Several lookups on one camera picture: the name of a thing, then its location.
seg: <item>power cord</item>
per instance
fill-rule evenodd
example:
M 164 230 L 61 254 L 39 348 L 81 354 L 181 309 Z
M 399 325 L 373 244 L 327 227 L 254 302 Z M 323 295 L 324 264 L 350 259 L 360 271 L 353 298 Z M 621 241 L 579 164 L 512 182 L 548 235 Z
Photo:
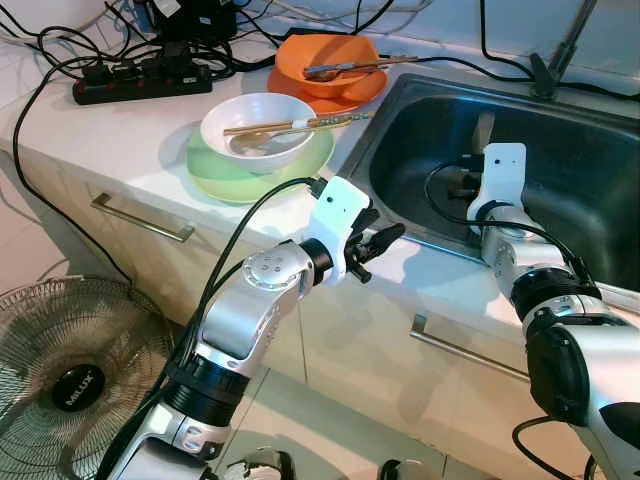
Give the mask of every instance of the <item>power cord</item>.
M 382 15 L 384 15 L 384 12 L 386 12 L 389 9 L 389 7 L 391 7 L 394 1 L 395 0 L 387 0 L 387 2 L 382 6 L 382 8 L 380 8 L 380 10 L 378 10 L 369 20 L 364 22 L 362 25 L 356 26 L 356 28 L 353 29 L 353 32 L 351 32 L 351 35 L 357 35 L 368 26 L 373 25 L 373 23 L 376 20 L 378 20 Z M 357 10 L 359 10 L 359 8 L 360 8 L 360 2 L 358 2 Z
M 524 446 L 524 444 L 520 441 L 520 433 L 527 428 L 534 427 L 536 425 L 542 425 L 543 423 L 554 422 L 555 420 L 549 416 L 546 417 L 538 417 L 532 420 L 527 420 L 526 422 L 522 422 L 516 428 L 513 429 L 511 433 L 511 438 L 513 439 L 513 443 L 516 448 L 522 452 L 522 454 L 531 460 L 533 463 L 538 465 L 540 468 L 545 470 L 547 473 L 553 475 L 560 480 L 575 480 L 574 477 L 567 475 L 566 473 L 561 472 L 560 470 L 552 467 L 547 462 L 542 460 L 540 457 L 536 456 L 531 450 Z
M 111 3 L 111 5 L 115 5 L 116 3 L 118 3 L 120 0 L 115 0 Z M 20 30 L 22 33 L 24 33 L 25 35 L 27 35 L 28 37 L 33 37 L 35 36 L 35 33 L 33 32 L 29 32 L 28 30 L 26 30 L 25 28 L 22 27 L 22 25 L 20 25 L 20 23 L 16 20 L 15 16 L 13 16 L 11 14 L 11 12 L 9 12 L 9 10 L 3 6 L 2 4 L 0 4 L 0 12 L 4 13 L 4 15 L 9 19 L 9 21 L 11 21 L 14 25 L 16 25 L 16 27 L 18 28 L 18 30 Z M 105 13 L 107 12 L 107 10 L 103 10 L 101 11 L 98 15 L 96 15 L 95 17 L 90 18 L 89 20 L 87 20 L 86 22 L 82 23 L 80 26 L 74 28 L 74 30 L 76 31 L 83 31 L 86 30 L 89 26 L 91 26 L 92 24 L 94 24 L 100 17 L 102 17 Z M 58 40 L 60 37 L 49 37 L 48 40 Z M 8 37 L 3 37 L 0 36 L 0 39 L 5 39 L 5 40 L 9 40 L 9 41 L 18 41 L 20 43 L 24 43 L 25 41 L 28 41 L 28 38 L 24 38 L 18 35 L 11 35 L 11 38 Z
M 461 65 L 465 65 L 469 68 L 473 68 L 474 70 L 477 70 L 478 72 L 482 73 L 483 75 L 486 75 L 489 78 L 493 78 L 494 80 L 500 80 L 502 82 L 512 82 L 512 83 L 522 83 L 522 82 L 530 82 L 531 80 L 529 80 L 528 78 L 520 78 L 520 77 L 504 77 L 502 75 L 498 75 L 497 73 L 493 73 L 490 72 L 489 70 L 482 68 L 474 63 L 471 63 L 467 60 L 462 60 L 461 58 L 456 58 L 456 57 L 424 57 L 424 58 L 420 58 L 418 59 L 416 62 L 414 63 L 427 63 L 427 62 L 454 62 L 454 63 L 460 63 Z
M 258 30 L 267 40 L 269 40 L 271 42 L 271 44 L 276 47 L 276 49 L 278 49 L 280 47 L 280 44 L 276 41 L 275 38 L 273 38 L 272 35 L 270 35 L 269 33 L 265 32 L 262 27 L 260 27 L 260 25 L 258 25 L 256 23 L 256 18 L 251 17 L 248 13 L 246 13 L 244 10 L 242 10 L 241 8 L 237 8 L 236 9 L 237 12 L 242 15 L 243 17 L 245 17 L 247 19 L 247 21 L 251 22 L 251 24 L 256 28 L 256 30 Z
M 82 48 L 85 48 L 93 53 L 96 54 L 97 58 L 94 58 L 91 61 L 88 61 L 88 63 L 86 63 L 85 65 L 80 65 L 80 66 L 75 66 L 75 67 L 69 67 L 68 69 L 60 69 L 60 71 L 62 73 L 64 73 L 65 75 L 67 75 L 70 78 L 73 78 L 75 80 L 80 79 L 81 77 L 78 75 L 75 75 L 73 73 L 71 73 L 69 70 L 76 70 L 76 69 L 80 69 L 83 66 L 89 65 L 89 64 L 93 64 L 95 62 L 99 62 L 101 59 L 103 58 L 107 58 L 110 60 L 117 60 L 120 58 L 120 55 L 124 52 L 124 50 L 126 50 L 126 48 L 128 47 L 130 40 L 131 40 L 131 29 L 135 29 L 135 26 L 133 26 L 131 24 L 131 22 L 129 22 L 128 20 L 126 20 L 124 18 L 124 16 L 122 16 L 120 14 L 120 12 L 118 12 L 118 10 L 116 8 L 114 8 L 111 4 L 105 2 L 105 12 L 107 11 L 112 11 L 114 12 L 114 14 L 116 15 L 116 17 L 118 19 L 120 19 L 125 27 L 126 27 L 126 37 L 125 37 L 125 42 L 124 45 L 122 47 L 122 49 L 116 53 L 116 54 L 108 54 L 105 52 L 102 52 L 98 46 L 95 44 L 95 42 L 89 38 L 87 35 L 85 35 L 84 33 L 82 33 L 82 31 L 78 30 L 78 29 L 73 29 L 73 28 L 69 28 L 69 27 L 65 27 L 65 26 L 59 26 L 59 25 L 52 25 L 49 27 L 44 28 L 43 30 L 41 30 L 38 33 L 35 32 L 31 32 L 29 30 L 27 30 L 16 18 L 15 16 L 13 16 L 11 14 L 11 12 L 9 12 L 7 10 L 6 7 L 4 7 L 3 5 L 0 4 L 0 11 L 2 13 L 4 13 L 4 15 L 11 20 L 11 22 L 18 28 L 18 30 L 20 32 L 22 32 L 23 34 L 27 35 L 28 37 L 33 37 L 36 41 L 36 45 L 30 43 L 28 41 L 28 38 L 25 37 L 20 37 L 18 36 L 15 32 L 13 32 L 11 29 L 9 29 L 8 27 L 6 27 L 6 25 L 2 24 L 2 27 L 15 39 L 18 39 L 22 44 L 26 45 L 29 48 L 32 48 L 38 52 L 40 52 L 43 57 L 47 60 L 47 62 L 52 66 L 57 66 L 60 64 L 60 60 L 58 60 L 58 58 L 56 58 L 51 52 L 47 51 L 45 48 L 45 40 L 47 39 L 51 39 L 51 38 L 55 38 L 57 40 L 62 40 L 65 42 L 69 42 L 72 43 L 74 45 L 80 46 Z M 59 35 L 59 36 L 51 36 L 50 33 L 51 32 L 55 32 L 55 31 L 59 31 L 59 32 L 64 32 L 64 34 Z M 69 37 L 68 35 L 65 34 L 71 34 L 73 36 L 78 36 L 80 37 L 82 40 L 84 40 L 84 42 L 80 42 L 78 40 L 75 40 L 72 37 Z
M 487 60 L 491 60 L 494 62 L 506 63 L 507 65 L 511 65 L 512 67 L 516 67 L 518 70 L 525 73 L 525 75 L 529 78 L 529 80 L 533 80 L 533 72 L 529 70 L 524 65 L 516 62 L 515 60 L 510 60 L 508 58 L 497 57 L 489 54 L 487 51 L 487 21 L 486 21 L 486 6 L 485 0 L 480 0 L 480 48 L 482 50 L 482 55 Z
M 255 215 L 258 209 L 260 209 L 260 207 L 267 202 L 267 200 L 282 192 L 283 190 L 303 184 L 306 184 L 313 189 L 315 188 L 316 184 L 320 182 L 320 180 L 315 180 L 310 177 L 303 177 L 294 178 L 287 182 L 281 183 L 280 185 L 277 185 L 276 187 L 265 193 L 262 197 L 260 197 L 260 199 L 252 205 L 247 213 L 244 214 L 244 216 L 240 220 L 240 223 L 238 223 L 238 226 L 229 238 L 220 257 L 218 258 L 218 261 L 216 262 L 211 275 L 207 279 L 202 296 L 200 298 L 200 302 L 198 303 L 198 307 L 192 315 L 191 320 L 187 324 L 185 330 L 182 332 L 182 335 L 180 336 L 176 347 L 173 349 L 171 355 L 167 359 L 162 373 L 156 379 L 156 382 L 151 390 L 149 390 L 149 392 L 147 393 L 146 399 L 140 404 L 136 412 L 129 418 L 129 420 L 127 420 L 127 422 L 122 426 L 118 434 L 115 436 L 114 440 L 111 442 L 111 445 L 107 449 L 107 452 L 105 453 L 100 464 L 100 469 L 98 471 L 98 474 L 96 475 L 96 480 L 107 478 L 107 475 L 115 466 L 121 452 L 124 450 L 124 448 L 126 448 L 127 444 L 131 440 L 131 436 L 138 429 L 149 408 L 153 406 L 156 400 L 161 398 L 164 389 L 164 382 L 167 378 L 166 372 L 168 365 L 171 363 L 175 363 L 176 365 L 178 365 L 178 367 L 183 368 L 186 365 L 186 362 L 189 360 L 189 357 L 192 354 L 192 350 L 197 340 L 196 336 L 198 331 L 200 330 L 202 317 L 205 313 L 204 310 L 207 304 L 209 303 L 211 298 L 213 298 L 213 296 L 222 288 L 222 286 L 242 267 L 243 261 L 236 263 L 218 280 L 218 275 L 222 271 L 225 262 L 231 254 L 231 251 L 235 247 L 238 239 L 240 238 L 240 235 L 242 234 L 251 218 Z
M 427 8 L 429 5 L 431 5 L 431 3 L 433 3 L 434 0 L 421 0 L 420 3 L 414 7 L 404 7 L 404 6 L 391 6 L 387 9 L 387 12 L 395 12 L 395 13 L 409 13 L 410 16 L 409 18 L 407 18 L 407 20 L 405 20 L 404 22 L 402 22 L 401 25 L 394 27 L 392 29 L 389 30 L 385 30 L 382 32 L 379 31 L 370 31 L 368 33 L 372 33 L 372 34 L 377 34 L 377 35 L 388 35 L 391 33 L 395 33 L 399 30 L 404 29 L 409 23 L 411 23 L 411 21 L 413 21 L 415 19 L 415 17 L 418 15 L 418 13 L 420 13 L 422 10 L 424 10 L 425 8 Z M 336 15 L 331 15 L 331 16 L 327 16 L 324 15 L 320 12 L 318 12 L 317 10 L 313 10 L 310 7 L 304 7 L 304 10 L 307 10 L 309 12 L 312 12 L 312 14 L 306 13 L 304 10 L 302 10 L 302 8 L 300 7 L 294 7 L 293 5 L 289 5 L 287 3 L 285 3 L 282 0 L 277 0 L 276 2 L 274 2 L 277 6 L 282 7 L 285 10 L 289 10 L 291 12 L 293 12 L 294 14 L 296 14 L 297 16 L 291 16 L 290 18 L 296 18 L 296 19 L 300 19 L 302 17 L 302 19 L 305 20 L 311 20 L 314 22 L 320 22 L 320 23 L 327 23 L 327 22 L 332 22 L 332 23 L 336 23 L 337 25 L 339 25 L 340 27 L 343 28 L 347 28 L 350 31 L 352 31 L 355 26 L 354 25 L 349 25 L 346 22 L 341 21 L 341 19 L 345 18 L 345 17 L 351 17 L 353 15 L 357 15 L 357 9 L 355 10 L 350 10 L 347 12 L 343 12 L 343 13 L 339 13 Z M 360 13 L 362 14 L 363 12 L 377 12 L 379 10 L 380 7 L 365 7 L 365 8 L 360 8 Z
M 587 459 L 587 463 L 584 466 L 584 480 L 595 480 L 596 478 L 596 470 L 598 468 L 598 464 L 596 463 L 596 459 L 593 458 L 593 455 L 589 455 Z
M 487 29 L 486 29 L 486 12 L 485 12 L 486 8 L 485 8 L 485 0 L 480 0 L 480 44 L 481 44 L 481 48 L 482 48 L 482 55 L 487 59 L 487 60 L 491 60 L 494 62 L 501 62 L 501 63 L 506 63 L 508 65 L 511 65 L 513 67 L 516 67 L 517 69 L 521 70 L 522 72 L 524 72 L 527 75 L 527 79 L 522 80 L 522 79 L 511 79 L 511 80 L 504 80 L 504 81 L 518 81 L 518 82 L 522 82 L 522 81 L 535 81 L 535 77 L 533 75 L 533 72 L 531 70 L 529 70 L 527 67 L 525 67 L 524 65 L 516 62 L 515 60 L 510 60 L 507 58 L 502 58 L 502 57 L 497 57 L 495 55 L 490 55 L 489 52 L 487 51 Z M 558 87 L 564 87 L 564 88 L 572 88 L 574 90 L 582 90 L 585 92 L 590 92 L 590 93 L 599 93 L 599 94 L 603 94 L 603 95 L 609 95 L 610 97 L 616 98 L 618 100 L 634 100 L 634 101 L 640 101 L 640 92 L 639 93 L 635 93 L 635 94 L 626 94 L 626 93 L 619 93 L 619 92 L 614 92 L 612 90 L 608 90 L 606 88 L 603 87 L 599 87 L 597 85 L 591 85 L 590 83 L 583 83 L 583 82 L 559 82 L 558 83 Z
M 2 28 L 5 32 L 11 35 L 13 38 L 18 38 L 18 34 L 7 27 L 4 23 L 0 22 L 0 28 Z
M 281 191 L 296 185 L 303 185 L 303 184 L 306 184 L 309 187 L 312 187 L 315 184 L 315 182 L 316 180 L 314 180 L 313 178 L 303 177 L 303 178 L 294 178 L 292 180 L 288 180 L 284 183 L 281 183 L 280 185 L 272 188 L 267 193 L 265 193 L 262 197 L 260 197 L 260 199 L 253 204 L 253 206 L 247 211 L 247 213 L 244 214 L 244 216 L 242 217 L 242 220 L 240 220 L 240 223 L 238 223 L 238 226 L 236 227 L 233 234 L 229 238 L 227 245 L 225 246 L 224 250 L 220 254 L 220 258 L 216 262 L 216 265 L 213 271 L 211 272 L 211 275 L 209 276 L 207 283 L 205 284 L 202 297 L 200 298 L 200 303 L 198 304 L 198 308 L 196 309 L 196 313 L 194 314 L 194 317 L 192 318 L 192 320 L 189 322 L 189 327 L 193 328 L 193 332 L 187 339 L 187 348 L 185 348 L 182 354 L 182 357 L 178 362 L 178 366 L 184 367 L 186 364 L 186 361 L 189 359 L 189 355 L 191 355 L 191 351 L 193 350 L 193 347 L 195 346 L 195 342 L 196 342 L 196 338 L 195 338 L 196 333 L 198 332 L 198 330 L 200 329 L 200 325 L 202 324 L 202 317 L 204 315 L 204 310 L 207 306 L 207 303 L 213 296 L 213 292 L 215 290 L 214 285 L 218 279 L 218 275 L 220 275 L 220 272 L 222 271 L 222 268 L 224 267 L 225 262 L 229 258 L 231 251 L 233 250 L 235 244 L 237 243 L 238 238 L 240 238 L 240 235 L 242 234 L 243 230 L 249 223 L 249 220 L 251 220 L 251 218 L 260 209 L 260 207 L 262 207 L 262 205 L 264 205 L 267 202 L 267 200 L 277 195 Z
M 245 20 L 244 22 L 238 22 L 238 25 L 246 25 L 247 23 L 253 23 L 256 20 L 258 20 L 259 18 L 262 18 L 265 16 L 265 14 L 269 11 L 269 9 L 271 8 L 271 5 L 273 5 L 273 0 L 269 0 L 264 8 L 262 9 L 262 11 L 260 13 L 258 13 L 255 17 L 249 17 L 248 14 L 244 14 L 245 18 L 248 18 L 248 20 Z M 243 11 L 243 8 L 246 7 L 247 5 L 236 5 L 236 9 L 238 9 L 239 11 Z
M 20 129 L 21 129 L 23 123 L 24 123 L 24 120 L 25 120 L 25 118 L 27 116 L 27 113 L 29 113 L 29 110 L 31 109 L 31 107 L 35 103 L 36 99 L 38 98 L 40 93 L 42 93 L 42 91 L 44 90 L 45 86 L 49 82 L 49 79 L 52 77 L 52 75 L 54 73 L 56 73 L 57 71 L 61 70 L 62 68 L 64 68 L 67 65 L 71 65 L 71 64 L 77 63 L 77 62 L 83 62 L 85 60 L 94 60 L 94 59 L 95 59 L 95 57 L 89 56 L 89 57 L 77 57 L 77 58 L 72 58 L 70 60 L 65 60 L 64 62 L 61 62 L 58 65 L 52 67 L 44 75 L 44 77 L 42 78 L 42 81 L 36 87 L 36 89 L 33 91 L 31 96 L 29 97 L 29 100 L 27 101 L 26 105 L 22 108 L 22 111 L 20 112 L 20 115 L 18 115 L 18 120 L 16 121 L 16 125 L 15 125 L 15 127 L 13 129 L 13 137 L 12 137 L 12 143 L 11 143 L 12 152 L 13 152 L 13 162 L 14 162 L 14 165 L 15 165 L 16 172 L 18 174 L 18 178 L 20 180 L 20 183 L 22 183 L 24 188 L 29 193 L 31 193 L 31 195 L 36 197 L 38 200 L 40 200 L 42 203 L 47 205 L 54 212 L 56 212 L 58 215 L 60 215 L 62 218 L 64 218 L 67 222 L 69 222 L 71 225 L 73 225 L 73 227 L 76 230 L 78 230 L 85 238 L 87 238 L 91 243 L 93 243 L 98 248 L 98 250 L 100 250 L 104 254 L 104 256 L 107 258 L 107 260 L 109 260 L 111 265 L 113 265 L 113 267 L 118 271 L 118 273 L 120 273 L 120 275 L 122 275 L 127 280 L 129 285 L 133 286 L 133 280 L 131 279 L 131 277 L 122 268 L 120 268 L 118 263 L 109 254 L 109 252 L 91 234 L 89 234 L 89 232 L 87 232 L 73 218 L 71 218 L 65 212 L 60 210 L 57 206 L 55 206 L 52 202 L 50 202 L 47 198 L 45 198 L 40 192 L 35 190 L 29 184 L 29 181 L 27 180 L 27 178 L 26 178 L 26 176 L 24 174 L 24 171 L 22 170 L 22 165 L 20 163 L 20 148 L 19 148 L 20 147 L 20 143 L 19 143 Z
M 519 230 L 525 230 L 527 232 L 534 233 L 539 237 L 544 238 L 549 243 L 555 245 L 558 250 L 562 253 L 562 257 L 564 260 L 571 265 L 573 271 L 578 276 L 578 278 L 584 282 L 585 284 L 593 284 L 593 280 L 591 279 L 591 275 L 589 274 L 589 270 L 587 269 L 584 261 L 579 256 L 575 255 L 569 247 L 567 247 L 561 240 L 551 235 L 546 230 L 542 230 L 541 228 L 532 227 L 531 225 L 525 225 L 518 222 L 506 222 L 506 221 L 496 221 L 496 220 L 467 220 L 458 217 L 454 217 L 453 215 L 448 214 L 444 210 L 442 210 L 436 201 L 433 199 L 431 195 L 431 189 L 429 188 L 433 178 L 442 170 L 448 167 L 457 167 L 457 165 L 453 163 L 443 163 L 433 170 L 429 172 L 427 178 L 424 182 L 424 193 L 427 201 L 429 202 L 429 206 L 440 215 L 442 218 L 452 222 L 457 223 L 458 225 L 468 225 L 468 226 L 476 226 L 476 227 L 502 227 L 502 228 L 514 228 Z
M 143 42 L 147 41 L 147 37 L 145 37 L 140 30 L 138 30 L 138 28 L 131 23 L 129 20 L 127 20 L 126 18 L 124 18 L 124 15 L 122 15 L 117 8 L 115 8 L 113 5 L 110 5 L 107 2 L 104 2 L 104 6 L 107 10 L 109 10 L 111 13 L 113 13 L 116 17 L 118 17 L 118 19 L 125 24 L 125 26 L 127 27 L 127 31 L 129 32 L 129 34 L 131 32 L 134 32 L 136 35 L 138 35 Z
M 362 6 L 362 0 L 358 0 L 358 5 L 356 6 L 356 24 L 353 28 L 354 32 L 358 32 L 358 28 L 360 28 L 360 7 Z

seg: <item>fan logo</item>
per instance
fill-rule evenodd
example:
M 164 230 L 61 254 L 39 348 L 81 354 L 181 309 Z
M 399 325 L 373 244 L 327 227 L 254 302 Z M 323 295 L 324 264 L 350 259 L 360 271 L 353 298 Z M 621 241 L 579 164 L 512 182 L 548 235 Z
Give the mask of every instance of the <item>fan logo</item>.
M 78 388 L 76 388 L 76 390 L 71 394 L 69 400 L 64 403 L 72 407 L 78 401 L 78 398 L 80 398 L 82 392 L 84 392 L 89 387 L 89 385 L 91 385 L 93 379 L 93 375 L 91 373 L 88 373 L 87 376 L 84 377 L 84 380 L 82 380 L 82 383 L 78 386 Z

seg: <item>kitchen sink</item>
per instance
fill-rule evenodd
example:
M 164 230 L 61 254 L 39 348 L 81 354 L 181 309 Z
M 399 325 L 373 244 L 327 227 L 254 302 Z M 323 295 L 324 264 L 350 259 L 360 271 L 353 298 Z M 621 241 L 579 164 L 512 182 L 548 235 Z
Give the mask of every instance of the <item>kitchen sink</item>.
M 434 167 L 472 153 L 484 112 L 495 117 L 491 142 L 527 147 L 531 217 L 581 255 L 598 282 L 639 292 L 638 120 L 407 74 L 338 174 L 374 198 L 380 225 L 403 222 L 408 238 L 479 260 L 479 238 L 438 216 L 424 183 Z M 465 217 L 470 199 L 448 194 L 460 176 L 444 170 L 431 191 L 442 209 Z

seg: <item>cabinet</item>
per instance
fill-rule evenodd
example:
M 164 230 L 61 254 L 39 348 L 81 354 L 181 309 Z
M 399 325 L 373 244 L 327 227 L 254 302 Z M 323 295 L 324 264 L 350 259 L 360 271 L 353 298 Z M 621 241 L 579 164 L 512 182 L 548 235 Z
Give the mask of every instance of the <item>cabinet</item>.
M 348 276 L 317 288 L 301 309 L 311 388 L 447 451 L 456 359 L 409 337 L 410 307 Z
M 459 390 L 448 453 L 497 478 L 555 478 L 522 455 L 511 440 L 516 425 L 545 415 L 531 398 L 529 384 L 465 361 L 459 362 L 456 373 Z M 538 425 L 522 432 L 521 440 L 545 462 L 582 478 L 589 454 L 568 425 Z
M 23 163 L 32 185 L 96 238 L 133 278 L 136 288 L 148 295 L 168 318 L 183 325 L 190 319 L 227 243 L 227 234 L 192 225 L 194 233 L 186 242 L 179 243 L 92 208 L 91 202 L 103 190 L 60 170 L 53 162 L 24 159 Z M 189 223 L 122 195 L 110 196 L 109 206 L 167 229 L 178 231 Z M 226 266 L 233 266 L 256 250 L 257 247 L 239 241 Z M 282 319 L 264 363 L 304 383 L 299 317 L 296 309 Z
M 529 384 L 409 334 L 415 313 L 426 314 L 427 333 L 526 372 L 523 345 L 462 326 L 427 304 L 394 300 L 351 278 L 318 288 L 301 304 L 308 385 L 496 478 L 552 478 L 511 440 L 516 425 L 544 414 Z M 588 454 L 568 426 L 541 425 L 522 439 L 545 461 L 582 474 Z
M 103 191 L 54 163 L 27 159 L 25 171 L 108 249 L 169 318 L 183 324 L 189 319 L 227 234 L 194 224 L 191 237 L 178 243 L 91 208 Z M 189 223 L 122 195 L 111 196 L 111 207 L 168 229 Z M 255 250 L 239 242 L 228 266 Z M 529 385 L 410 333 L 415 314 L 426 315 L 428 333 L 519 370 L 525 370 L 523 345 L 452 320 L 455 311 L 439 309 L 419 291 L 401 297 L 378 282 L 374 278 L 363 286 L 348 276 L 339 287 L 317 287 L 281 322 L 266 365 L 498 478 L 550 478 L 511 442 L 515 425 L 542 414 Z M 567 426 L 536 427 L 523 440 L 557 468 L 572 475 L 582 472 L 587 452 Z

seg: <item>fan grille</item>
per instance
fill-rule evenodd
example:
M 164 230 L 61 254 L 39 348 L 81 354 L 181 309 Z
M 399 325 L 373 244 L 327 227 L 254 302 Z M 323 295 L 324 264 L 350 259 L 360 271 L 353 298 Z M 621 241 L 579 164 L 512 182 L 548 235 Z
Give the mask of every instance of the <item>fan grille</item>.
M 93 478 L 171 347 L 157 308 L 119 282 L 68 277 L 0 297 L 0 478 Z M 98 399 L 57 408 L 53 386 L 83 364 L 105 376 Z

